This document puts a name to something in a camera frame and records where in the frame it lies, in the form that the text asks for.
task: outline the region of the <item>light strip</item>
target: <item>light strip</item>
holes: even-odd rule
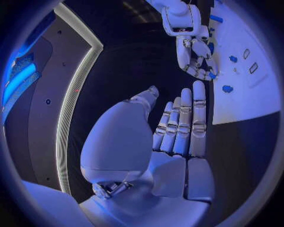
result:
[[[70,27],[72,27],[91,46],[68,86],[65,94],[57,125],[56,133],[56,165],[62,192],[71,194],[68,169],[67,169],[67,146],[68,135],[73,111],[80,94],[80,90],[93,67],[99,54],[103,51],[102,43],[96,38],[91,30],[65,5],[59,4],[54,9],[55,13],[61,17]]]
[[[35,64],[30,64],[19,72],[6,86],[4,90],[3,105],[6,104],[13,92],[19,87],[19,85],[26,80],[30,75],[36,71]]]

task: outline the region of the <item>blue led light strip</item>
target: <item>blue led light strip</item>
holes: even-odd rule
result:
[[[30,64],[25,67],[21,72],[19,72],[7,85],[4,90],[3,105],[6,104],[7,100],[11,97],[13,92],[19,87],[19,85],[24,82],[30,75],[36,71],[35,64]]]

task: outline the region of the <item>led strip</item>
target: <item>led strip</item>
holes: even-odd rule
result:
[[[57,125],[56,133],[56,164],[57,174],[62,192],[71,194],[67,170],[67,146],[70,123],[73,111],[80,94],[81,88],[94,65],[103,45],[92,31],[64,4],[60,3],[54,12],[70,27],[72,27],[91,46],[88,53],[81,61],[79,67],[68,86],[64,97]]]

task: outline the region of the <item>white panel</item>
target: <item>white panel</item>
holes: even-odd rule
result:
[[[223,18],[223,23],[210,20],[209,26],[215,28],[210,42],[215,45],[213,57],[219,67],[219,76],[213,81],[213,124],[242,121],[279,111],[276,75],[263,46],[254,35],[257,28],[248,27],[244,18],[225,3],[215,3],[211,14]],[[250,54],[244,59],[246,49]],[[230,56],[237,57],[238,61],[230,61]],[[255,62],[258,68],[251,74],[249,69]],[[233,87],[233,91],[223,92],[224,85]]]

